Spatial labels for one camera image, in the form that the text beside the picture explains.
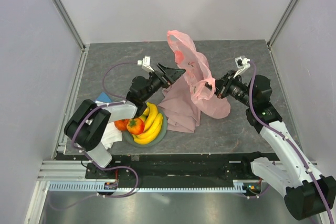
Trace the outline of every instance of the wall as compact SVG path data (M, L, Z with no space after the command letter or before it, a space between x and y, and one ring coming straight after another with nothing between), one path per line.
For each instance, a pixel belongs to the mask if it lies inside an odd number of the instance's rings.
M62 0L86 43L269 39L290 0Z
M300 142L326 175L336 176L336 2L300 0L273 52Z
M80 49L51 0L0 0L0 223L23 223Z

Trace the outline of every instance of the white cloth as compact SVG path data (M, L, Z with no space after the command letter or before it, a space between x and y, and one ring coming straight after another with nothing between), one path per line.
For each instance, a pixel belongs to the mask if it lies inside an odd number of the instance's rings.
M119 131L114 123L108 123L103 137L101 138L101 143L104 145L105 149L112 147L114 142L122 141L122 133Z

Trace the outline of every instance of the black wire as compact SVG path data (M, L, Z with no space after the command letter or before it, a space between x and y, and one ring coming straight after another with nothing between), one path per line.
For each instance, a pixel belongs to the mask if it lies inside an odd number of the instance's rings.
M80 161L80 164L81 164L82 166L84 166L85 168L88 168L87 166L85 166L85 165L83 164L83 160Z

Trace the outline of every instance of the bowl of fruit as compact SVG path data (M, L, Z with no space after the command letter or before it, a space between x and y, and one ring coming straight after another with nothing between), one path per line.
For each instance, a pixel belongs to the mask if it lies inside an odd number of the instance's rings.
M135 147L150 147L160 142L167 131L167 118L155 104L147 103L143 114L134 119L119 120L115 126L123 139Z

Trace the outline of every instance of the blue cloth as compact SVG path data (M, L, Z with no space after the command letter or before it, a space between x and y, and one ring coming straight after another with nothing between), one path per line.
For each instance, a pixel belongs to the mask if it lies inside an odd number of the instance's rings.
M105 92L101 92L96 101L109 103L112 99Z

